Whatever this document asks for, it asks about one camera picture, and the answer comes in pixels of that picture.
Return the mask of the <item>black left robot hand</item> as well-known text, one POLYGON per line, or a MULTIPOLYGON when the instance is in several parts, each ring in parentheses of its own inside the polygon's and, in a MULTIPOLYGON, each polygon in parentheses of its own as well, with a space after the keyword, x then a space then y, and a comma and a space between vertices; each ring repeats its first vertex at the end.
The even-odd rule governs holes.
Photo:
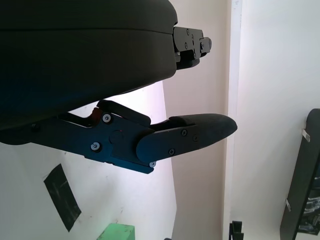
POLYGON ((110 97, 192 68, 212 47, 168 0, 3 0, 0 141, 149 174, 237 130, 215 113, 151 119, 110 97))

